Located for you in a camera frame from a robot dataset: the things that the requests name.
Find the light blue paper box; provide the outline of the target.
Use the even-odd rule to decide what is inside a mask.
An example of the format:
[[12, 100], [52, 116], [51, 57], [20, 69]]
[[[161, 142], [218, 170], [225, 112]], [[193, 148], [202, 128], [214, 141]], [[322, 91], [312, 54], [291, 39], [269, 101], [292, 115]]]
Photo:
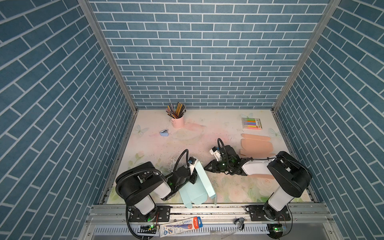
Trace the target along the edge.
[[213, 185], [199, 160], [195, 161], [194, 171], [197, 172], [197, 179], [194, 184], [188, 181], [180, 190], [180, 196], [183, 204], [187, 209], [191, 209], [193, 205], [201, 205], [210, 197], [216, 198], [216, 192]]

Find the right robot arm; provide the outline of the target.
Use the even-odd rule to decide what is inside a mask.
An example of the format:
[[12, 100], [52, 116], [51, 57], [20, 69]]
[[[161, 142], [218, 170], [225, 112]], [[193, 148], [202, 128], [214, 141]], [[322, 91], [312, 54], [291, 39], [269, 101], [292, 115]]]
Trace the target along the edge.
[[214, 147], [210, 153], [215, 159], [204, 167], [205, 171], [231, 176], [266, 175], [274, 177], [279, 187], [262, 208], [264, 217], [269, 221], [275, 221], [280, 216], [288, 217], [288, 204], [294, 198], [302, 195], [313, 178], [307, 167], [284, 151], [264, 159], [240, 158], [235, 150], [227, 145]]

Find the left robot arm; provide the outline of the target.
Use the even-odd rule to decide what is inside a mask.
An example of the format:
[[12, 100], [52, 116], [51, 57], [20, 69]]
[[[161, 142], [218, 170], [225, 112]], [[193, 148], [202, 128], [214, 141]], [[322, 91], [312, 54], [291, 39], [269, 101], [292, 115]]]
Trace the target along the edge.
[[150, 194], [155, 193], [167, 201], [187, 183], [194, 184], [197, 179], [196, 161], [190, 157], [186, 166], [179, 167], [167, 176], [156, 169], [152, 162], [146, 162], [120, 174], [116, 179], [115, 191], [127, 207], [135, 207], [147, 219], [153, 218], [157, 206]]

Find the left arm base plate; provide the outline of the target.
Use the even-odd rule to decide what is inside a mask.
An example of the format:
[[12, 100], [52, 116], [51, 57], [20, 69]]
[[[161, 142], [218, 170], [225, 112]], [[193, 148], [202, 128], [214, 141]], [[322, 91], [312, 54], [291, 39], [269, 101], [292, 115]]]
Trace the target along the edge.
[[128, 213], [129, 222], [136, 223], [166, 223], [170, 220], [170, 206], [155, 206], [148, 214], [143, 215], [139, 209], [131, 209]]

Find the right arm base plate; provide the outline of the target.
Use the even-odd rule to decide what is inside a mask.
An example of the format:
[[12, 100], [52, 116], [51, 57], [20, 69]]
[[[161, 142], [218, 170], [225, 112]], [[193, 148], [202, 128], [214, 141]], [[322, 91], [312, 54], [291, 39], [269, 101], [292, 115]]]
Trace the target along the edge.
[[245, 211], [250, 214], [251, 221], [290, 221], [291, 214], [287, 206], [284, 206], [281, 211], [276, 211], [267, 203], [265, 205], [248, 205], [245, 206]]

